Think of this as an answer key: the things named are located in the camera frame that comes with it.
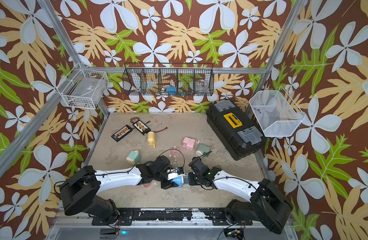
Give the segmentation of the clear blue tray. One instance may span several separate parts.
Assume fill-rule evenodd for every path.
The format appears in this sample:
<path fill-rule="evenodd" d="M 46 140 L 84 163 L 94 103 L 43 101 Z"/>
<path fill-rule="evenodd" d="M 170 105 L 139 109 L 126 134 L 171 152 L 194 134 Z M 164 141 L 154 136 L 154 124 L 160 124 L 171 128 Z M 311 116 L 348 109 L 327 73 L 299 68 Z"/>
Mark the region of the clear blue tray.
<path fill-rule="evenodd" d="M 188 185 L 189 184 L 189 176 L 188 175 L 184 175 L 183 176 L 183 184 L 184 185 Z"/>

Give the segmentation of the blue pencil sharpener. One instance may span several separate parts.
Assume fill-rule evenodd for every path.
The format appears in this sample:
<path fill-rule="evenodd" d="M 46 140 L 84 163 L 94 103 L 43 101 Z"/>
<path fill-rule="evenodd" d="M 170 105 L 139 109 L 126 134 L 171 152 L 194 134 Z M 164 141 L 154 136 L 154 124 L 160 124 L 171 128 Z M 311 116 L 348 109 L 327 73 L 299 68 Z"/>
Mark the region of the blue pencil sharpener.
<path fill-rule="evenodd" d="M 184 177 L 183 176 L 176 177 L 172 179 L 172 182 L 178 185 L 178 188 L 181 188 L 184 184 Z"/>

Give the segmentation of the yellow pencil sharpener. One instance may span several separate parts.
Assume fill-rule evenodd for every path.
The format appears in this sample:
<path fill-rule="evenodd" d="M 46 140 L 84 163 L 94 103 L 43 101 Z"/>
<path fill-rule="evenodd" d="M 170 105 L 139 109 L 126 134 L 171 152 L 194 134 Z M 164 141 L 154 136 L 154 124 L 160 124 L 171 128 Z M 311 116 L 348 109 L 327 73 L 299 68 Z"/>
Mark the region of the yellow pencil sharpener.
<path fill-rule="evenodd" d="M 147 141 L 149 146 L 152 146 L 154 149 L 156 148 L 156 134 L 154 132 L 148 132 Z"/>

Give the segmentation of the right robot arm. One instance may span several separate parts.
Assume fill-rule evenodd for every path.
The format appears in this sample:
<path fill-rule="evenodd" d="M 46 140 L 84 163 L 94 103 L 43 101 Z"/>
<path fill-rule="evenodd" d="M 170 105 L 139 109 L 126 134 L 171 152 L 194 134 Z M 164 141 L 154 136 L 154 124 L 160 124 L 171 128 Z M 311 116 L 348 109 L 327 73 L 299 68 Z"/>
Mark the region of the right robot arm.
<path fill-rule="evenodd" d="M 218 167 L 210 169 L 200 157 L 193 158 L 189 167 L 192 170 L 189 173 L 190 185 L 227 191 L 245 200 L 231 200 L 225 207 L 225 216 L 230 224 L 258 221 L 270 232 L 282 233 L 293 207 L 272 181 L 249 181 Z"/>

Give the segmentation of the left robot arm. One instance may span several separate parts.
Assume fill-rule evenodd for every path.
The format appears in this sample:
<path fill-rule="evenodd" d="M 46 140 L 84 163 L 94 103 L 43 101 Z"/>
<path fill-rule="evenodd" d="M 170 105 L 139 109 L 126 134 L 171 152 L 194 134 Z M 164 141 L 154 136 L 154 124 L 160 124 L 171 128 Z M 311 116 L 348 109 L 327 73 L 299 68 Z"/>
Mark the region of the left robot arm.
<path fill-rule="evenodd" d="M 144 164 L 134 164 L 124 170 L 99 171 L 94 170 L 93 166 L 85 166 L 59 185 L 64 214 L 86 213 L 102 226 L 114 225 L 120 221 L 120 212 L 113 200 L 103 199 L 98 193 L 152 181 L 160 182 L 162 189 L 175 188 L 179 185 L 173 179 L 183 174 L 184 169 L 174 169 L 165 156 L 158 156 Z"/>

